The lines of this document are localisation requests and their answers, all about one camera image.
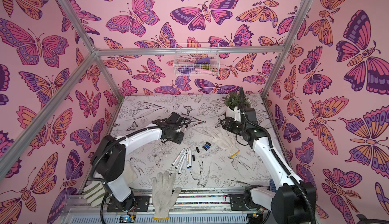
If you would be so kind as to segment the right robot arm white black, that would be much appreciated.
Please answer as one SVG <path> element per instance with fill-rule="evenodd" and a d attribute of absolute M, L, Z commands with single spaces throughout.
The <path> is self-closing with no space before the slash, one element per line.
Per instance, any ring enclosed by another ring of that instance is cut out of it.
<path fill-rule="evenodd" d="M 316 223 L 316 188 L 304 182 L 287 164 L 274 147 L 268 131 L 257 124 L 255 110 L 237 106 L 235 116 L 226 117 L 222 127 L 243 137 L 260 156 L 274 182 L 274 192 L 264 187 L 251 189 L 252 202 L 269 210 L 279 224 Z"/>

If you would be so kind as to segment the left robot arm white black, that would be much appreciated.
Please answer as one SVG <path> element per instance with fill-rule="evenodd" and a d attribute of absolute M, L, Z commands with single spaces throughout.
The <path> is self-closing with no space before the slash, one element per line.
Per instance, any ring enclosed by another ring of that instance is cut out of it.
<path fill-rule="evenodd" d="M 125 203 L 132 194 L 124 178 L 126 156 L 157 140 L 181 144 L 190 123 L 189 118 L 173 112 L 168 118 L 154 120 L 145 128 L 125 136 L 105 136 L 91 160 L 89 179 L 102 182 L 117 202 Z"/>

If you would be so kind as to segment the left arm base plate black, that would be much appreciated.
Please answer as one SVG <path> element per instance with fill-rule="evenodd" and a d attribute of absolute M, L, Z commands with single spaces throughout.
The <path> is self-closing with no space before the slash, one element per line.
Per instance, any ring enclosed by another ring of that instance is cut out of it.
<path fill-rule="evenodd" d="M 150 196 L 130 196 L 123 202 L 117 201 L 114 197 L 110 198 L 107 212 L 147 212 L 150 205 Z"/>

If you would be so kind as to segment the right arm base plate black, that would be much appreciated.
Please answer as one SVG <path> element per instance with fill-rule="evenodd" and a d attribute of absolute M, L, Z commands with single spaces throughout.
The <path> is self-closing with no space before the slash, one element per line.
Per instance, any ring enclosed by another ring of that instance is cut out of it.
<path fill-rule="evenodd" d="M 244 195 L 229 195 L 230 207 L 232 211 L 251 211 L 245 201 Z"/>

